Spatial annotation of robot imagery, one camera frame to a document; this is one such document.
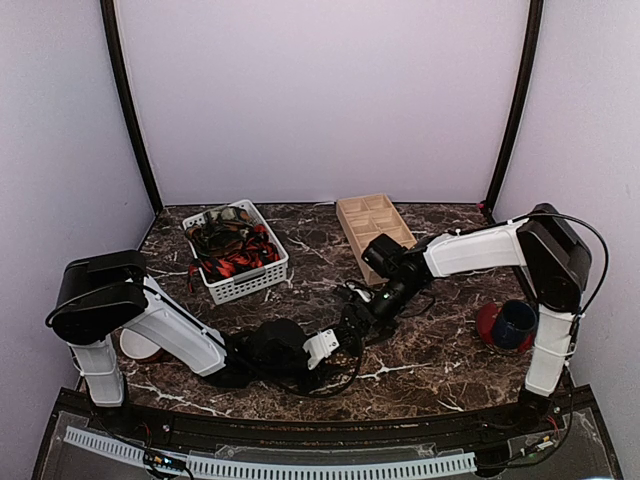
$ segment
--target marble table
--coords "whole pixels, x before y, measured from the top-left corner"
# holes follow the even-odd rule
[[[474,205],[396,207],[416,238],[485,224]],[[258,205],[290,255],[288,279],[221,306],[214,306],[199,277],[194,277],[193,294],[186,285],[191,252],[181,221],[206,208],[165,208],[141,247],[149,273],[169,295],[207,325],[227,333],[277,317],[295,320],[307,333],[338,320],[341,301],[331,291],[347,279],[360,279],[361,273],[334,205]],[[476,312],[486,303],[524,298],[512,270],[496,268],[438,280],[416,297],[406,313],[419,312],[432,295],[437,298],[433,308],[401,320],[393,338],[368,348],[357,381],[331,399],[303,399],[263,382],[242,390],[215,388],[168,354],[157,363],[137,364],[119,352],[119,363],[134,403],[231,418],[362,421],[514,402],[529,355],[511,357],[490,351],[474,325]]]

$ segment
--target white plastic basket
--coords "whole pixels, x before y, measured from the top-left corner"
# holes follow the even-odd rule
[[[244,297],[245,295],[249,295],[250,293],[257,292],[258,290],[262,290],[263,288],[275,285],[276,283],[280,283],[283,280],[286,280],[287,266],[289,264],[289,255],[287,254],[287,252],[285,252],[284,247],[280,243],[280,240],[278,240],[278,238],[275,236],[273,230],[271,230],[271,227],[267,225],[267,222],[265,222],[256,206],[251,203],[251,201],[241,200],[239,202],[230,203],[229,205],[232,207],[240,207],[246,210],[255,225],[264,225],[264,227],[267,229],[267,232],[269,233],[269,241],[273,243],[278,249],[280,260],[265,265],[264,267],[256,268],[248,272],[234,275],[231,278],[225,278],[224,280],[220,280],[219,282],[215,283],[207,282],[207,278],[200,268],[199,270],[202,281],[209,289],[209,292],[213,297],[213,302],[216,305],[230,302],[231,300],[235,300],[236,298]],[[200,213],[198,215],[194,215],[185,219],[182,222],[182,228],[186,230],[193,225],[204,225],[204,223],[204,214]],[[191,247],[191,253],[193,253],[193,257],[197,258],[198,256],[196,254],[196,250],[191,242],[189,242],[189,247]]]

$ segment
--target blue cup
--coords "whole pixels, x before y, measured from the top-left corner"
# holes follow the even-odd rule
[[[491,338],[496,347],[515,350],[538,326],[538,315],[525,302],[505,302],[491,329]]]

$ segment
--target wooden box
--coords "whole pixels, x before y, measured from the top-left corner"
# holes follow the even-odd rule
[[[361,258],[371,240],[386,233],[403,247],[411,248],[416,243],[407,224],[386,195],[343,198],[336,202],[336,213],[367,285],[386,281]]]

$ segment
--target white vent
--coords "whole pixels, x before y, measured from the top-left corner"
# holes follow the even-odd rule
[[[142,466],[142,450],[110,437],[68,427],[65,442],[129,465]],[[165,453],[184,459],[180,454]],[[213,480],[420,480],[476,471],[473,453],[408,462],[331,466],[244,463],[198,455],[189,455],[186,460],[196,478]]]

